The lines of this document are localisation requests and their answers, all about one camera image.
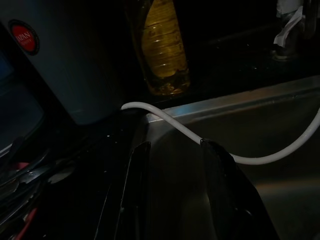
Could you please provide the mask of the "stainless steel sink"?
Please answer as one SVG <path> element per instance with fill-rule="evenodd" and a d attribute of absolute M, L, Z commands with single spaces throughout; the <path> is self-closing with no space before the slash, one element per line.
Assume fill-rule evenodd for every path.
<path fill-rule="evenodd" d="M 168 108 L 198 136 L 259 158 L 293 143 L 320 109 L 320 76 Z M 151 143 L 145 240 L 214 237 L 201 147 L 153 114 L 135 143 Z M 320 127 L 278 161 L 239 168 L 257 189 L 280 240 L 320 240 Z"/>

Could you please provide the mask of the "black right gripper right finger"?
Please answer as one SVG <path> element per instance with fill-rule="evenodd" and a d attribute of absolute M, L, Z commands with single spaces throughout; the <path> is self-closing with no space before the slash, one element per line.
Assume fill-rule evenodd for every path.
<path fill-rule="evenodd" d="M 217 240 L 280 240 L 254 185 L 217 143 L 200 141 Z"/>

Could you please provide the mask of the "metal spoon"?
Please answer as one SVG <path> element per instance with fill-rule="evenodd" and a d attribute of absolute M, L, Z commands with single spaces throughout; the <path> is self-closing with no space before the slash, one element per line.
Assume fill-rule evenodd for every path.
<path fill-rule="evenodd" d="M 49 159 L 49 157 L 50 150 L 47 149 L 21 169 L 18 169 L 18 166 L 15 165 L 12 170 L 5 172 L 3 178 L 0 178 L 0 201 L 4 201 L 10 195 L 13 195 L 19 186 L 26 187 L 40 179 L 48 178 L 54 170 L 66 166 L 72 160 L 70 156 L 56 160 Z"/>

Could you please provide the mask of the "yellow cooking oil bottle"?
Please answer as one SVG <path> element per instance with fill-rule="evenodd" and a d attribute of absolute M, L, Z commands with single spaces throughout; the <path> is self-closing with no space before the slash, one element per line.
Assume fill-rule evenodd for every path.
<path fill-rule="evenodd" d="M 189 67 L 174 0 L 123 0 L 132 41 L 153 95 L 185 92 Z"/>

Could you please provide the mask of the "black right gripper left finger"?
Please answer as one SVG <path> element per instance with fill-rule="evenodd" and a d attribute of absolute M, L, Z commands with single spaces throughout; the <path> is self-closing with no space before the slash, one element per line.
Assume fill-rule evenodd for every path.
<path fill-rule="evenodd" d="M 145 240 L 151 143 L 133 148 L 120 182 L 108 187 L 94 240 Z"/>

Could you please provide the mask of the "metal faucet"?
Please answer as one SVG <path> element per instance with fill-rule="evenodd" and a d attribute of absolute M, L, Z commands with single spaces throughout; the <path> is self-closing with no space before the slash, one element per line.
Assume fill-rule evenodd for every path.
<path fill-rule="evenodd" d="M 311 39 L 320 18 L 320 0 L 277 0 L 276 17 L 281 31 L 275 36 L 273 59 L 287 62 L 297 57 L 300 38 Z"/>

